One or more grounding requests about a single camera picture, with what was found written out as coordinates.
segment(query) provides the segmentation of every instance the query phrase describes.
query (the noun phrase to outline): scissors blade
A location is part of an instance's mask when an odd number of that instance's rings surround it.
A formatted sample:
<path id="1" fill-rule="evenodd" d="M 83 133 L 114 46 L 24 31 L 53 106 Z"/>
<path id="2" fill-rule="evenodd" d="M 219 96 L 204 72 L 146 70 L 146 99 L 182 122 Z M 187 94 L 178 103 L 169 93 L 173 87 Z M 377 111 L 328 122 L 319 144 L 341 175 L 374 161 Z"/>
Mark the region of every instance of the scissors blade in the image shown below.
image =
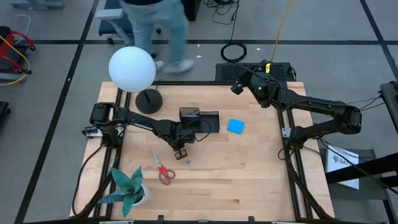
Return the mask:
<path id="1" fill-rule="evenodd" d="M 160 162 L 159 157 L 157 157 L 157 154 L 154 150 L 152 150 L 152 155 L 154 155 L 154 159 L 155 159 L 157 167 L 162 167 L 162 163 Z"/>

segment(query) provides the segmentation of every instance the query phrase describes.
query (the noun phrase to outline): blue block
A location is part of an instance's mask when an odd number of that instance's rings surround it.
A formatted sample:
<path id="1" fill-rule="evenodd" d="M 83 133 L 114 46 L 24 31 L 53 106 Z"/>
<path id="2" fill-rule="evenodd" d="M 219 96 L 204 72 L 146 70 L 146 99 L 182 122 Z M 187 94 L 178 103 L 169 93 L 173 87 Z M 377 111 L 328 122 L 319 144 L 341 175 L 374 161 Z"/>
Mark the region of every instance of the blue block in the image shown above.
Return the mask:
<path id="1" fill-rule="evenodd" d="M 228 125 L 228 131 L 232 131 L 233 133 L 236 134 L 242 134 L 243 127 L 244 127 L 244 122 L 231 118 Z"/>

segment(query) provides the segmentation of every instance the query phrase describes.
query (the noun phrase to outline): person's leg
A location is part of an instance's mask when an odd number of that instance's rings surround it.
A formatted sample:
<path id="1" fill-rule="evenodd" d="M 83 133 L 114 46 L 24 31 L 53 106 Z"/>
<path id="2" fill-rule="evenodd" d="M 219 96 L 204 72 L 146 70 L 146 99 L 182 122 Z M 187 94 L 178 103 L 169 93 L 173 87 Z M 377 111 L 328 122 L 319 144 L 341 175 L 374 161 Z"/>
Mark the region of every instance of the person's leg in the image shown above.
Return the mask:
<path id="1" fill-rule="evenodd" d="M 153 9 L 133 6 L 123 1 L 121 1 L 121 5 L 132 25 L 134 45 L 145 50 L 149 55 L 152 55 L 152 32 L 154 30 L 154 20 L 152 18 Z M 156 61 L 155 65 L 156 70 L 159 71 L 164 67 L 164 62 Z"/>
<path id="2" fill-rule="evenodd" d="M 170 65 L 165 72 L 185 72 L 192 68 L 192 60 L 184 60 L 184 45 L 188 35 L 188 20 L 181 0 L 163 0 L 155 4 L 155 22 L 170 32 Z"/>

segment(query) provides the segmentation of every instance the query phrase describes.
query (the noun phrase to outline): lamp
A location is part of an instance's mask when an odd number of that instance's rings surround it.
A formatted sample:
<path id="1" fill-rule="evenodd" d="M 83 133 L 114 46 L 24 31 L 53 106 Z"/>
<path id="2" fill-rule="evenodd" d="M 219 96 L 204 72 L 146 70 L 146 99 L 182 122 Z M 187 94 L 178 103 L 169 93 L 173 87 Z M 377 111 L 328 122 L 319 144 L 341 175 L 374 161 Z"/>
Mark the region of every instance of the lamp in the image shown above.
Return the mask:
<path id="1" fill-rule="evenodd" d="M 109 75 L 122 90 L 137 93 L 136 106 L 141 113 L 152 114 L 160 110 L 162 95 L 147 89 L 155 80 L 156 67 L 152 57 L 138 47 L 123 47 L 109 61 Z"/>

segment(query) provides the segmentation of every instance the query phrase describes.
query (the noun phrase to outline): black floor stripe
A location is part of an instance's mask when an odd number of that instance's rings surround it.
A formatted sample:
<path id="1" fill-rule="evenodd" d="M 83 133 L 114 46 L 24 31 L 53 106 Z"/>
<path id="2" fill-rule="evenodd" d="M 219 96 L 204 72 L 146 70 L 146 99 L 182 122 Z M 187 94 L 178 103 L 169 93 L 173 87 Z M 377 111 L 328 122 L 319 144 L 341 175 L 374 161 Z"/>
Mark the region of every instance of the black floor stripe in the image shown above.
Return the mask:
<path id="1" fill-rule="evenodd" d="M 361 1 L 361 4 L 362 4 L 363 9 L 364 9 L 364 11 L 365 11 L 365 14 L 366 14 L 366 16 L 368 17 L 369 22 L 370 22 L 370 24 L 371 24 L 371 26 L 372 26 L 372 28 L 373 28 L 374 34 L 376 35 L 378 41 L 380 42 L 381 49 L 383 50 L 383 53 L 384 53 L 384 55 L 386 56 L 386 59 L 387 59 L 387 61 L 388 61 L 388 64 L 390 65 L 390 68 L 391 68 L 391 70 L 392 70 L 392 73 L 394 74 L 394 76 L 395 76 L 396 79 L 398 80 L 398 68 L 397 68 L 397 64 L 396 64 L 394 58 L 392 57 L 390 50 L 389 50 L 388 47 L 387 47 L 387 43 L 388 43 L 388 42 L 384 41 L 384 38 L 383 38 L 383 36 L 381 35 L 381 32 L 380 32 L 380 30 L 379 30 L 379 27 L 377 26 L 376 21 L 374 20 L 373 15 L 372 15 L 372 12 L 371 12 L 371 10 L 369 9 L 369 6 L 368 6 L 368 4 L 366 3 L 366 1 L 365 1 L 365 0 L 360 0 L 360 1 Z"/>
<path id="2" fill-rule="evenodd" d="M 275 40 L 234 40 L 243 44 L 274 45 Z M 79 40 L 34 40 L 35 44 L 79 44 Z M 229 40 L 187 40 L 187 44 L 227 44 Z M 117 45 L 122 45 L 122 40 L 114 40 Z M 154 44 L 168 44 L 168 40 L 154 40 Z M 86 40 L 85 44 L 109 45 L 106 40 Z M 279 45 L 378 45 L 378 40 L 280 40 Z M 386 41 L 389 45 L 398 45 L 398 40 Z"/>
<path id="3" fill-rule="evenodd" d="M 94 0 L 94 3 L 92 5 L 90 13 L 88 15 L 88 18 L 87 18 L 87 21 L 85 24 L 85 28 L 80 37 L 79 45 L 76 49 L 75 56 L 72 60 L 72 64 L 70 65 L 67 78 L 65 79 L 65 83 L 63 84 L 60 98 L 58 99 L 57 106 L 55 107 L 55 111 L 54 111 L 54 114 L 51 119 L 49 130 L 47 131 L 47 134 L 45 135 L 44 143 L 40 150 L 39 157 L 37 159 L 37 162 L 36 162 L 35 168 L 33 170 L 32 176 L 30 178 L 29 184 L 27 186 L 24 198 L 22 199 L 21 206 L 19 207 L 18 214 L 17 214 L 17 217 L 14 222 L 15 224 L 21 224 L 24 222 L 26 213 L 29 208 L 30 201 L 32 200 L 32 196 L 33 196 L 34 190 L 36 188 L 37 181 L 39 180 L 40 173 L 42 171 L 45 158 L 47 157 L 47 153 L 49 151 L 50 144 L 51 144 L 55 129 L 57 127 L 57 124 L 58 124 L 58 121 L 59 121 L 59 118 L 61 115 L 63 104 L 65 103 L 65 99 L 67 97 L 68 90 L 69 90 L 70 84 L 73 79 L 73 75 L 75 74 L 75 70 L 76 70 L 76 67 L 79 62 L 81 51 L 83 50 L 84 42 L 87 38 L 88 30 L 90 29 L 91 22 L 93 21 L 94 13 L 96 11 L 98 2 L 99 2 L 99 0 Z"/>

